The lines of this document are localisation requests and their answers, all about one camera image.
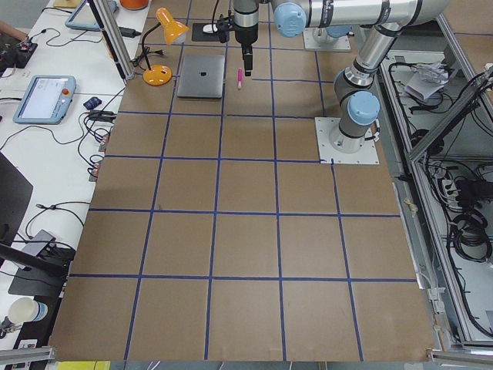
lamp neck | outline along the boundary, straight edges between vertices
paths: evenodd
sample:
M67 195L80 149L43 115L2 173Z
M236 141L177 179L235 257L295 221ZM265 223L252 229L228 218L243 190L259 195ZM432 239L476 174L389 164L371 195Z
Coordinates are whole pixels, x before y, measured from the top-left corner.
M159 28L159 26L161 25L161 23L157 23L155 26L153 26L149 31L147 31L146 33L144 33L144 36L142 36L142 41L140 42L140 46L142 47L142 54L144 55L144 58L146 59L146 63L147 63L147 69L151 69L151 65L149 63L149 58L147 58L147 52L146 52L146 37L149 33L155 31L157 28Z

person's arm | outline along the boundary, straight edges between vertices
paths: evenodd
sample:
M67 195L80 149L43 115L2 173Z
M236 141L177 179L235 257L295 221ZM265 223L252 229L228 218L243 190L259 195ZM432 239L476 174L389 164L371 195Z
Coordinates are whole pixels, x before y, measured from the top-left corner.
M0 33L9 35L19 41L25 40L28 37L26 33L19 31L18 29L15 29L11 25L8 25L3 21L0 21Z

robotic arm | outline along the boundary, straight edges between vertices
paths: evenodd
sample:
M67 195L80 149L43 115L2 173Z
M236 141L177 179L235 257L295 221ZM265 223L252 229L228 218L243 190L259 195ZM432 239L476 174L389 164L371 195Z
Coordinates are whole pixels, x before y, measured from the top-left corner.
M251 76L253 69L252 44L258 37L259 4L268 2L277 30L286 37L297 36L306 27L374 25L353 64L334 81L344 113L331 141L338 150L354 153L380 110L377 98L366 90L388 50L404 27L431 21L450 0L234 0L234 15L226 22L229 28L218 23L218 29L235 31L246 76Z

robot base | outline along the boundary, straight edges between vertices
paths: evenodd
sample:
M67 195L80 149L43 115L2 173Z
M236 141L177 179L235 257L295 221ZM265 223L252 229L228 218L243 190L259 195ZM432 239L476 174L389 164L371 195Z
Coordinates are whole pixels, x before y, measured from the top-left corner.
M361 149L354 154L342 153L332 146L329 140L329 134L339 124L339 120L339 118L333 117L315 118L320 162L329 164L332 162L340 164L380 164L373 140L365 141ZM371 136L371 131L368 130L368 132L367 135Z
M303 31L303 40L306 50L318 52L350 52L351 45L347 36L335 39L334 42L320 42L314 38L314 29Z

pink marker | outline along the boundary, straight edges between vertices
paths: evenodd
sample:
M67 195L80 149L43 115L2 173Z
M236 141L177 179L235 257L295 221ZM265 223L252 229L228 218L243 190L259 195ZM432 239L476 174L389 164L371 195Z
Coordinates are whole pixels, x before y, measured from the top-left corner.
M243 69L238 68L238 90L241 89L242 83L243 83Z

